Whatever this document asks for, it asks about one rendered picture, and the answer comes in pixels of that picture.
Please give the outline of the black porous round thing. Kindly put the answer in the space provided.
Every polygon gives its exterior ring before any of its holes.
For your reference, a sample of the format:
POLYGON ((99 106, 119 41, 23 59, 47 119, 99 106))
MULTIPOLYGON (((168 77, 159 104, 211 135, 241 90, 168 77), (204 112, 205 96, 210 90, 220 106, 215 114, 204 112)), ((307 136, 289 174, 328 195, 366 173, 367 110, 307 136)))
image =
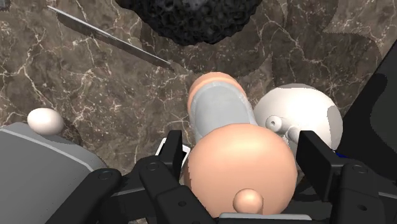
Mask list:
POLYGON ((159 36, 181 45, 215 44, 241 31, 262 0, 115 0, 159 36))

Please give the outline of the peach and grey round figure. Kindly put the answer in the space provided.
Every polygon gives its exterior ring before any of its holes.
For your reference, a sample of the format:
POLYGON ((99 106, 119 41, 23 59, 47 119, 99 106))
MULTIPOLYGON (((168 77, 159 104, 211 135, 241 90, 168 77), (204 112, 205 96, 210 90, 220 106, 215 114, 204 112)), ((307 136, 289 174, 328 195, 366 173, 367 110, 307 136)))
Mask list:
POLYGON ((188 114, 195 146, 184 183, 209 214, 281 213, 295 191, 295 158, 281 137, 257 125, 239 83, 203 74, 190 88, 188 114))

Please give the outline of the small white flat thing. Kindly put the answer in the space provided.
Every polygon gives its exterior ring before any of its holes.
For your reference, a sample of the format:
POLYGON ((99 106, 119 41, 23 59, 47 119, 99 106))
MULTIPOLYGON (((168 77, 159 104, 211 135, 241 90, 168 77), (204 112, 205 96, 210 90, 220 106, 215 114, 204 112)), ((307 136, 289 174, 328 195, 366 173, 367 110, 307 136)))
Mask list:
POLYGON ((162 139, 155 155, 160 157, 173 176, 178 176, 190 151, 181 140, 170 137, 162 139))

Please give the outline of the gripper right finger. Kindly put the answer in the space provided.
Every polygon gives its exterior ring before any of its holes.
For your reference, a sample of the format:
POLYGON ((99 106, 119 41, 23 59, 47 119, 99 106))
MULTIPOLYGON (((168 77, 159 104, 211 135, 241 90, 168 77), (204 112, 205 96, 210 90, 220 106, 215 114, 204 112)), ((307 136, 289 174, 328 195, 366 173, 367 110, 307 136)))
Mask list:
POLYGON ((323 202, 330 224, 397 224, 397 186, 351 158, 339 157, 313 131, 301 131, 296 161, 323 202))

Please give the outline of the white egg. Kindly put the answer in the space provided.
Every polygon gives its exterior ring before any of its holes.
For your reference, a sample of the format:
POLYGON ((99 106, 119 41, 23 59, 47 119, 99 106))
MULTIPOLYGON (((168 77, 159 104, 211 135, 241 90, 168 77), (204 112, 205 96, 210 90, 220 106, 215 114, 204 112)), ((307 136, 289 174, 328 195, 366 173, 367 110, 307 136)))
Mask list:
POLYGON ((64 128, 62 116, 50 108, 37 108, 27 116, 28 126, 37 134, 50 136, 60 134, 64 128))

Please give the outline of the white round teapot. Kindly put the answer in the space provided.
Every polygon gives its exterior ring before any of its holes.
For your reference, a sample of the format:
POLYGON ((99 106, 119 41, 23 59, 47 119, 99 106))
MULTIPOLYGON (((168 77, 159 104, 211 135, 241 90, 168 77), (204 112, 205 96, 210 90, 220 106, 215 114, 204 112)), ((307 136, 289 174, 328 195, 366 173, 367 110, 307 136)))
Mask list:
POLYGON ((296 153, 299 132, 314 131, 332 150, 340 144, 343 121, 335 103, 324 93, 302 83, 291 83, 266 93, 254 107, 258 125, 281 136, 296 153))

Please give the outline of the grey rounded appliance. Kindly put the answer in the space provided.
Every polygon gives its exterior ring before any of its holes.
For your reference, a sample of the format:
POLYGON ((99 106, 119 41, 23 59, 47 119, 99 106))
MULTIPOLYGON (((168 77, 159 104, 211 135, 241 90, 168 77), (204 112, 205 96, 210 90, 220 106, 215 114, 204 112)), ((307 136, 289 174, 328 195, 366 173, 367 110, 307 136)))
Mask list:
POLYGON ((106 164, 24 123, 0 128, 0 224, 45 224, 85 177, 106 164))

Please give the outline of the silver kitchen knife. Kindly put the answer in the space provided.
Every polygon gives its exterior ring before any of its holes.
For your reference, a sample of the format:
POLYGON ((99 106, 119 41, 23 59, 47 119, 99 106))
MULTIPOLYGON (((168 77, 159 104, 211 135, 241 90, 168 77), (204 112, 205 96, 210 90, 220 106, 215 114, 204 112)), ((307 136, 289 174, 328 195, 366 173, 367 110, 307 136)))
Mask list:
POLYGON ((160 57, 157 57, 156 55, 153 55, 149 52, 146 52, 145 50, 134 46, 122 39, 116 38, 109 34, 108 32, 105 32, 98 27, 95 27, 79 18, 76 18, 62 10, 59 10, 57 8, 54 8, 53 6, 48 6, 49 10, 54 11, 57 14, 57 18, 59 22, 61 22, 63 25, 66 27, 79 32, 80 34, 84 34, 90 38, 95 38, 98 39, 102 42, 105 42, 109 45, 113 45, 125 52, 128 52, 131 55, 134 55, 136 57, 139 57, 140 59, 145 60, 146 62, 149 62, 150 64, 153 64, 154 66, 160 66, 162 68, 168 69, 172 72, 174 72, 174 69, 171 66, 171 63, 161 59, 160 57))

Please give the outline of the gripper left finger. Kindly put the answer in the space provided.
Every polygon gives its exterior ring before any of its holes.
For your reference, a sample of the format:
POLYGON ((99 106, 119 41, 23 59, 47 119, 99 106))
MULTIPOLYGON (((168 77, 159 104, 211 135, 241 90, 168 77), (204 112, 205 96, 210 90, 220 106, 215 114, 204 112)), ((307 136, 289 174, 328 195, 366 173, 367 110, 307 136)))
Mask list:
POLYGON ((91 172, 45 224, 217 224, 179 184, 182 160, 182 133, 172 130, 161 153, 140 159, 130 173, 91 172))

